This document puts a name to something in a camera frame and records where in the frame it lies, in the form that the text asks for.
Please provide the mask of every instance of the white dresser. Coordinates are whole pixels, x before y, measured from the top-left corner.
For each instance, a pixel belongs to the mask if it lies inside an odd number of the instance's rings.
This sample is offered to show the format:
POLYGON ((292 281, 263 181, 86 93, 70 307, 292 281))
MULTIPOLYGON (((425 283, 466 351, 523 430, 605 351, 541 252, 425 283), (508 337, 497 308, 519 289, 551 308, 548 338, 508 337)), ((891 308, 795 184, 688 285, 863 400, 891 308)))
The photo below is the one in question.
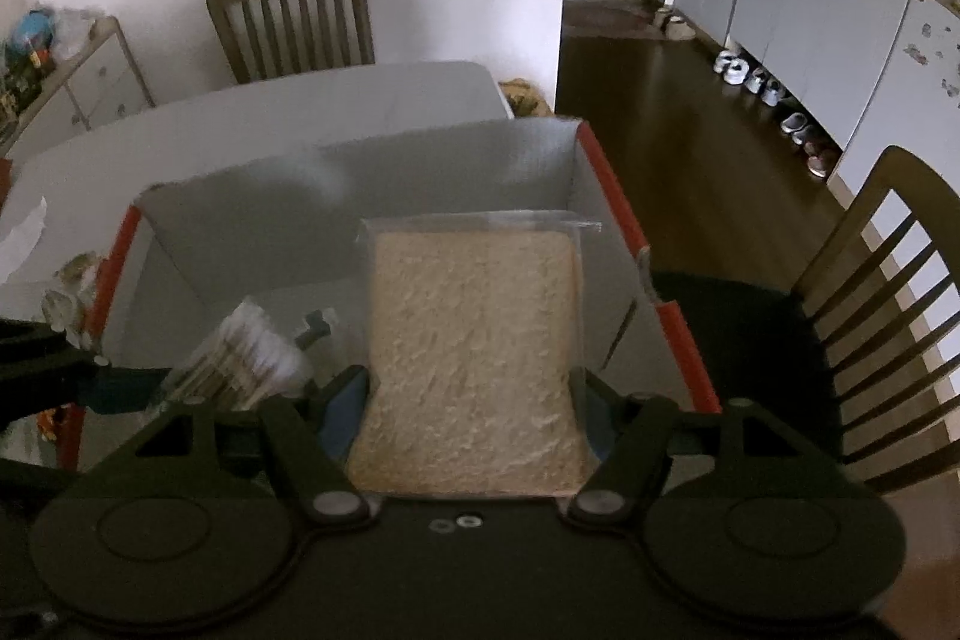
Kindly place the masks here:
POLYGON ((154 102, 116 18, 97 20, 83 51, 43 81, 43 92, 0 145, 0 155, 22 164, 79 134, 135 115, 154 102))

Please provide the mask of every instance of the chair backrest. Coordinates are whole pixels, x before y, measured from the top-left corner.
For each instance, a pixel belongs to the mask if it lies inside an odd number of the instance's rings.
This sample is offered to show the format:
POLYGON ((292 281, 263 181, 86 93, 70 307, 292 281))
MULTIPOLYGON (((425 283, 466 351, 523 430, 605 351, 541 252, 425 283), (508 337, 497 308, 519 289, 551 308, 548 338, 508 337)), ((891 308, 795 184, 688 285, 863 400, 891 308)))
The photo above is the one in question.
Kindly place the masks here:
MULTIPOLYGON (((880 328, 872 330, 872 325, 862 330, 861 338, 832 365, 834 376, 839 381, 843 374, 867 363, 870 357, 877 354, 881 348, 889 348, 893 338, 903 336, 911 323, 917 320, 937 299, 960 279, 960 196, 944 182, 944 179, 920 161, 912 153, 902 148, 891 146, 880 155, 880 160, 872 169, 860 193, 856 196, 847 210, 843 220, 830 235, 827 243, 800 276, 794 286, 794 293, 805 299, 814 290, 814 287, 824 277, 829 268, 837 261, 844 249, 855 242, 870 223, 877 210, 890 194, 896 194, 906 205, 909 214, 893 232, 883 239, 874 252, 870 253, 866 261, 859 263, 853 274, 834 290, 826 300, 814 311, 811 316, 815 324, 823 324, 829 314, 842 309, 845 301, 853 296, 870 277, 880 272, 880 266, 893 253, 894 248, 906 237, 915 226, 926 234, 925 247, 917 253, 911 261, 891 279, 886 280, 864 298, 848 307, 848 314, 844 314, 832 330, 823 338, 824 348, 842 343, 852 333, 859 330, 864 324, 875 323, 874 316, 893 301, 895 295, 915 277, 920 268, 935 256, 939 256, 943 266, 947 269, 939 282, 928 292, 920 295, 916 301, 900 311, 895 309, 895 315, 888 322, 882 323, 880 328)), ((931 329, 921 338, 906 342, 905 349, 896 349, 893 355, 874 362, 875 367, 867 366, 866 371, 859 372, 856 381, 838 395, 841 404, 849 400, 861 400, 870 393, 869 405, 861 405, 861 409, 844 423, 844 432, 853 432, 858 427, 877 421, 880 416, 891 413, 900 408, 907 410, 920 394, 929 392, 939 381, 949 378, 952 372, 960 367, 960 355, 945 360, 934 369, 927 369, 920 363, 919 372, 916 371, 918 360, 928 354, 931 348, 947 336, 960 323, 960 311, 944 319, 942 323, 931 329), (885 381, 893 378, 904 367, 913 363, 915 371, 906 383, 899 383, 893 392, 882 392, 885 381)), ((848 452, 844 463, 854 464, 868 456, 903 444, 908 438, 925 432, 931 426, 942 421, 952 410, 960 408, 960 395, 954 396, 947 402, 935 404, 932 408, 921 410, 920 413, 911 411, 912 417, 906 423, 898 423, 893 428, 881 432, 873 441, 868 441, 848 452)), ((960 441, 949 442, 937 447, 932 452, 914 456, 911 461, 881 474, 870 477, 867 484, 881 493, 896 491, 913 485, 929 477, 940 475, 960 466, 960 441)))
POLYGON ((367 0, 206 0, 206 8, 241 84, 373 63, 367 0))

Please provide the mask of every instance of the bread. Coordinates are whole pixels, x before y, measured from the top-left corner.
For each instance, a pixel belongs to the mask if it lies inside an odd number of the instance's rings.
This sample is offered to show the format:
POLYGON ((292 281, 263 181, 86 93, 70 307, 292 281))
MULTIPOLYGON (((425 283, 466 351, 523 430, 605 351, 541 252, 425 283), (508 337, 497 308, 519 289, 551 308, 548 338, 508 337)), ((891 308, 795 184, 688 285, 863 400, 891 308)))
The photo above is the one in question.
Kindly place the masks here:
POLYGON ((568 390, 579 268, 552 231, 381 233, 376 390, 347 474, 371 491, 563 495, 592 467, 568 390))

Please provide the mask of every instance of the white table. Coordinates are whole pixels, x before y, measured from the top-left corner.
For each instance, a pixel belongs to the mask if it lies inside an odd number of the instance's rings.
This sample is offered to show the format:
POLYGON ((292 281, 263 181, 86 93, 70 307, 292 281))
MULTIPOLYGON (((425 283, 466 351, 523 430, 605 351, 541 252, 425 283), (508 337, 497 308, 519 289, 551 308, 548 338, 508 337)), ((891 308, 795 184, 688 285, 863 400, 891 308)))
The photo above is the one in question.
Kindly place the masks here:
POLYGON ((14 172, 0 237, 42 197, 47 220, 30 258, 0 286, 0 316, 23 316, 23 296, 35 287, 25 284, 49 280, 78 253, 107 253, 128 205, 151 185, 304 145, 510 116, 486 68, 451 62, 316 71, 166 104, 104 126, 14 172))

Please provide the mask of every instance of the paper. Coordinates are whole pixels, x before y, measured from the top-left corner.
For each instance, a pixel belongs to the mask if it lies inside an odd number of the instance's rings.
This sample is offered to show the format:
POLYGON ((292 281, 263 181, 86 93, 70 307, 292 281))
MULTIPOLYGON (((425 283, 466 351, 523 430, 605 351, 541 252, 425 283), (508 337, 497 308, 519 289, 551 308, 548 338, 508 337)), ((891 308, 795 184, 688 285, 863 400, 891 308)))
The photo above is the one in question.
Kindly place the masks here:
POLYGON ((0 286, 30 258, 40 241, 46 218, 47 200, 40 199, 40 204, 32 209, 23 223, 13 226, 10 234, 0 241, 0 286))

